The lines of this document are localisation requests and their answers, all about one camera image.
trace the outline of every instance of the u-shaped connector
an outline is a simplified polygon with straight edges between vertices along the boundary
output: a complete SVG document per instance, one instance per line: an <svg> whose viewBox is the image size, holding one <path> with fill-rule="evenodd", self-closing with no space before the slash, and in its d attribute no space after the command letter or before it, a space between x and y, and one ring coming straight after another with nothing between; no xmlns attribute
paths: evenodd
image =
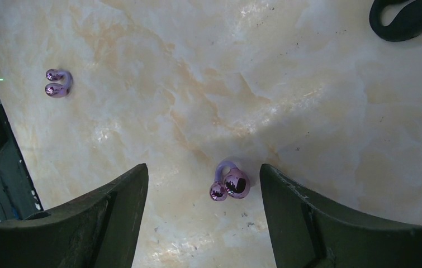
<svg viewBox="0 0 422 268"><path fill-rule="evenodd" d="M222 175L224 168L230 168L226 175ZM209 189L209 195L214 201L224 201L227 196L242 199L250 192L250 180L233 162L222 161L218 164L214 174L214 183Z"/></svg>
<svg viewBox="0 0 422 268"><path fill-rule="evenodd" d="M416 0L404 7L393 21L384 26L382 11L392 4L402 4L409 0L375 0L369 14L372 30L389 42L400 42L422 34L422 0Z"/></svg>
<svg viewBox="0 0 422 268"><path fill-rule="evenodd" d="M69 94L71 85L73 84L73 77L70 72L65 70L49 69L46 71L46 78L52 82L57 82L62 79L65 79L66 82L64 85L59 83L49 83L45 87L46 95L52 98L62 98Z"/></svg>

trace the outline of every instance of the beige marble table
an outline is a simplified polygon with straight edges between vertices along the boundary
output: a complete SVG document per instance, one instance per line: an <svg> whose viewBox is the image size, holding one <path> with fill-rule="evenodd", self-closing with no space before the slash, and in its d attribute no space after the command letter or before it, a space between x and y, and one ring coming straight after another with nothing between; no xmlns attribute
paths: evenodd
<svg viewBox="0 0 422 268"><path fill-rule="evenodd" d="M264 162L422 224L422 36L379 39L371 4L0 0L0 99L44 207L147 163L133 267L275 267ZM50 68L73 74L66 98ZM224 158L247 198L209 198Z"/></svg>

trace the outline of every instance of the shiny purple sphere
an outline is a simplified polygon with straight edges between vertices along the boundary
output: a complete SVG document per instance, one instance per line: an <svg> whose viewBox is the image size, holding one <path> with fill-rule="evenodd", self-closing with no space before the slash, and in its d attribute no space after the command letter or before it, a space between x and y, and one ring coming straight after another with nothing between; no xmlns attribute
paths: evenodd
<svg viewBox="0 0 422 268"><path fill-rule="evenodd" d="M221 181L214 181L209 189L209 195L214 201L224 201L227 198L227 192Z"/></svg>
<svg viewBox="0 0 422 268"><path fill-rule="evenodd" d="M250 180L238 168L233 168L224 176L226 192L233 198L242 199L250 192Z"/></svg>

